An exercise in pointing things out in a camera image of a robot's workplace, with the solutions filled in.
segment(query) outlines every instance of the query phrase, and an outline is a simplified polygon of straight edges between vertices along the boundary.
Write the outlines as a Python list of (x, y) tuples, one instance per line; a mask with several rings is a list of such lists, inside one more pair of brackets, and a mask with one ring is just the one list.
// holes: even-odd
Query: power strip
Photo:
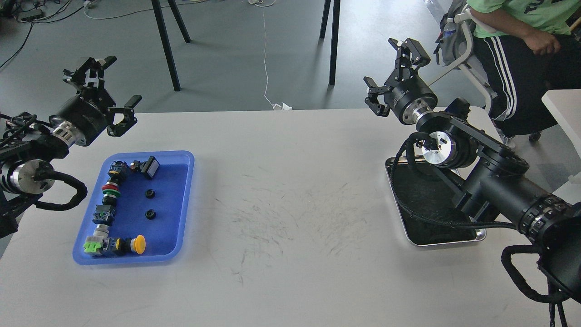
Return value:
[(18, 19), (21, 22), (30, 22), (31, 20), (35, 20), (35, 19), (39, 19), (42, 18), (44, 16), (44, 12), (42, 12), (41, 9), (32, 9), (30, 11), (27, 12), (21, 12), (18, 15)]

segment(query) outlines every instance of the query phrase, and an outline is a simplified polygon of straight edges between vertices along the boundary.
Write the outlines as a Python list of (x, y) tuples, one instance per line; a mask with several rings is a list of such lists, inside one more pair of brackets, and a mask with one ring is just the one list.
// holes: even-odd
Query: black cable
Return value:
[(38, 209), (51, 210), (51, 211), (66, 211), (66, 210), (69, 210), (69, 209), (72, 209), (72, 208), (78, 206), (79, 203), (81, 203), (81, 201), (85, 197), (87, 197), (87, 187), (85, 186), (85, 184), (83, 184), (83, 182), (81, 182), (80, 180), (76, 179), (75, 177), (72, 177), (72, 176), (67, 175), (65, 173), (55, 172), (54, 170), (52, 170), (52, 167), (50, 165), (48, 165), (46, 168), (47, 168), (47, 170), (41, 171), (40, 173), (38, 173), (35, 176), (35, 179), (37, 179), (37, 180), (44, 180), (44, 179), (61, 180), (61, 181), (65, 182), (67, 185), (72, 186), (75, 190), (77, 190), (77, 193), (75, 195), (73, 195), (73, 197), (71, 198), (71, 200), (69, 200), (68, 203), (65, 203), (65, 204), (55, 204), (55, 203), (50, 203), (50, 202), (37, 201), (34, 205), (36, 205), (36, 207)]
[[(555, 286), (551, 283), (551, 281), (547, 278), (548, 284), (548, 293), (553, 294), (555, 292)], [(555, 327), (555, 303), (548, 304), (548, 318), (549, 327)]]
[(514, 229), (514, 230), (517, 229), (516, 226), (514, 226), (512, 223), (507, 223), (507, 222), (449, 222), (449, 221), (440, 221), (437, 219), (432, 219), (429, 217), (425, 217), (425, 216), (416, 214), (413, 209), (406, 206), (406, 204), (403, 203), (401, 199), (399, 199), (399, 197), (397, 196), (397, 193), (395, 191), (395, 187), (393, 185), (393, 178), (394, 178), (396, 166), (397, 166), (399, 159), (401, 158), (401, 155), (403, 154), (403, 152), (406, 151), (407, 148), (409, 148), (408, 142), (412, 142), (412, 143), (416, 142), (416, 140), (414, 138), (414, 134), (412, 134), (410, 136), (410, 138), (408, 138), (401, 145), (401, 148), (397, 152), (397, 154), (394, 158), (393, 164), (392, 164), (390, 171), (389, 171), (389, 183), (391, 185), (391, 188), (393, 191), (393, 196), (396, 199), (396, 202), (401, 206), (402, 209), (404, 209), (408, 214), (410, 214), (410, 216), (412, 216), (413, 218), (415, 218), (419, 221), (425, 222), (425, 223), (432, 223), (432, 224), (441, 225), (441, 226), (448, 226), (451, 228), (466, 228), (466, 229), (509, 228), (509, 229)]
[(74, 12), (72, 12), (72, 13), (68, 14), (67, 16), (65, 16), (65, 17), (63, 17), (63, 18), (59, 18), (59, 19), (56, 19), (56, 20), (51, 20), (50, 22), (37, 22), (37, 23), (39, 23), (39, 24), (49, 24), (49, 23), (59, 22), (59, 21), (61, 21), (61, 20), (67, 19), (67, 18), (69, 18), (70, 16), (72, 16), (72, 15), (74, 15), (74, 14), (78, 13), (78, 12), (79, 12), (79, 11), (80, 11), (82, 8), (84, 8), (84, 6), (82, 6), (81, 8), (79, 8), (79, 9), (77, 9), (77, 10), (75, 10)]
[(24, 123), (24, 125), (22, 125), (20, 128), (18, 128), (12, 135), (10, 135), (9, 137), (5, 138), (2, 140), (2, 142), (0, 142), (0, 148), (3, 147), (4, 145), (7, 145), (8, 142), (12, 141), (14, 138), (16, 138), (16, 136), (20, 133), (22, 133), (22, 131), (24, 131), (25, 129), (29, 128), (30, 125), (32, 125), (35, 121), (36, 121), (36, 115), (32, 115), (30, 116), (30, 119)]
[[(60, 5), (60, 0), (53, 0), (52, 2), (56, 3), (57, 5)], [(22, 1), (16, 2), (15, 4), (16, 4), (16, 6), (15, 6), (14, 10), (12, 10), (12, 13), (11, 13), (11, 15), (13, 15), (13, 16), (16, 15), (18, 10), (20, 10), (20, 12), (22, 13), (22, 12), (29, 12), (31, 10), (43, 7), (46, 5), (46, 0), (43, 0), (42, 3), (40, 1), (34, 2), (33, 7), (31, 9), (27, 9), (27, 10), (22, 9)]]
[(567, 299), (565, 293), (554, 290), (549, 295), (541, 295), (537, 291), (533, 290), (526, 282), (526, 279), (521, 275), (518, 269), (512, 264), (511, 256), (513, 254), (541, 254), (543, 251), (539, 246), (528, 245), (528, 246), (507, 246), (504, 248), (502, 255), (500, 256), (500, 262), (502, 263), (504, 269), (507, 271), (508, 276), (512, 279), (514, 285), (517, 286), (518, 290), (521, 291), (529, 299), (540, 302), (540, 303), (555, 303), (559, 304)]
[(30, 23), (30, 29), (28, 30), (28, 34), (26, 34), (26, 38), (24, 39), (24, 42), (22, 43), (22, 45), (20, 46), (20, 48), (10, 57), (8, 58), (6, 61), (4, 61), (1, 65), (0, 65), (0, 69), (2, 67), (4, 67), (4, 65), (9, 62), (10, 60), (12, 60), (12, 58), (14, 58), (17, 54), (20, 53), (20, 51), (22, 50), (22, 48), (24, 48), (24, 45), (26, 44), (26, 41), (28, 41), (28, 37), (30, 36), (30, 32), (33, 30), (33, 26), (34, 26), (34, 22)]
[(60, 13), (64, 12), (64, 11), (65, 11), (65, 10), (68, 8), (68, 5), (69, 5), (70, 3), (71, 3), (71, 1), (67, 1), (67, 2), (66, 2), (64, 5), (62, 5), (62, 6), (61, 6), (61, 7), (60, 7), (60, 8), (59, 8), (59, 9), (58, 9), (58, 10), (57, 10), (57, 11), (56, 11), (54, 14), (52, 14), (52, 15), (49, 15), (49, 16), (47, 16), (47, 17), (42, 17), (42, 18), (39, 18), (39, 19), (35, 20), (35, 22), (37, 22), (37, 21), (39, 21), (39, 20), (48, 20), (48, 19), (51, 19), (51, 18), (55, 17), (56, 15), (58, 15), (58, 14), (60, 14)]
[(561, 326), (567, 327), (567, 319), (565, 318), (565, 310), (563, 309), (563, 302), (557, 303), (557, 310), (559, 310), (559, 319), (561, 320)]

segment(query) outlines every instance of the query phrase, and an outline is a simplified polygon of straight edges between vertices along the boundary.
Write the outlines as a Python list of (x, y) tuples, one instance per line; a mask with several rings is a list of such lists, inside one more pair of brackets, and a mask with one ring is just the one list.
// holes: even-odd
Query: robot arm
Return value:
[[(141, 96), (135, 95), (122, 108), (116, 108), (105, 90), (104, 71), (116, 60), (114, 56), (88, 58), (74, 72), (64, 70), (63, 80), (73, 85), (77, 94), (49, 117), (50, 123), (41, 122), (27, 112), (16, 117), (2, 115), (6, 131), (0, 141), (0, 238), (18, 230), (16, 218), (33, 204), (41, 209), (64, 211), (87, 196), (85, 185), (70, 175), (55, 172), (51, 160), (66, 157), (73, 144), (89, 146), (105, 129), (110, 136), (121, 136), (136, 124), (134, 107)], [(118, 113), (124, 118), (114, 124)], [(40, 201), (55, 180), (77, 190), (67, 204)]]
[[(517, 230), (531, 245), (507, 247), (502, 262), (519, 290), (539, 302), (560, 303), (570, 297), (581, 303), (581, 202), (571, 205), (528, 180), (524, 159), (467, 123), (465, 101), (457, 99), (445, 111), (435, 112), (437, 98), (417, 73), (429, 57), (417, 41), (407, 39), (397, 45), (390, 39), (390, 43), (397, 50), (396, 67), (382, 87), (364, 78), (369, 87), (365, 102), (376, 115), (393, 111), (402, 124), (415, 124), (419, 133), (412, 134), (398, 156), (406, 151), (408, 160), (413, 160), (413, 144), (421, 147), (436, 176), (454, 191), (454, 206), (474, 220), (448, 225)], [(385, 106), (377, 100), (379, 95)], [(449, 169), (467, 167), (476, 158), (478, 163), (465, 180), (450, 173)], [(499, 214), (511, 223), (494, 222)], [(515, 253), (538, 254), (539, 269), (561, 291), (543, 296), (532, 290), (510, 261)]]

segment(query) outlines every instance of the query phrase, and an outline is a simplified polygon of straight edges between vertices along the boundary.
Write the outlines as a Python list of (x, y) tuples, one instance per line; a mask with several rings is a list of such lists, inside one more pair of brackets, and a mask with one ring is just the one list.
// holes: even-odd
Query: hand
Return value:
[(547, 32), (535, 30), (523, 40), (535, 55), (556, 54), (561, 50), (561, 44), (557, 38)]

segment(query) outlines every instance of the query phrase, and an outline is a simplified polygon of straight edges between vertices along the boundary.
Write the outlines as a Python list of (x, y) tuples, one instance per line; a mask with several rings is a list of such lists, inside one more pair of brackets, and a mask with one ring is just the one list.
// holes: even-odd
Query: water bottle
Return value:
[(446, 25), (444, 25), (444, 38), (449, 38), (454, 33), (456, 33), (456, 23), (454, 22), (454, 18), (448, 18)]

